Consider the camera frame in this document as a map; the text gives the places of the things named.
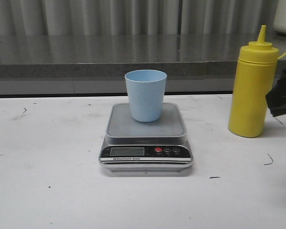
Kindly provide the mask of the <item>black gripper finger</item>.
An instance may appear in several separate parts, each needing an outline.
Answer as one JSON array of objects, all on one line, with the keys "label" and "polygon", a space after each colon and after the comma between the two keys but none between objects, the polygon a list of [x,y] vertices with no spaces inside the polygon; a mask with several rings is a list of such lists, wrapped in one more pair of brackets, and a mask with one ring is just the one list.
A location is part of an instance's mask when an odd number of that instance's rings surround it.
[{"label": "black gripper finger", "polygon": [[266,102],[273,117],[286,115],[286,68],[282,71],[276,85],[266,95]]}]

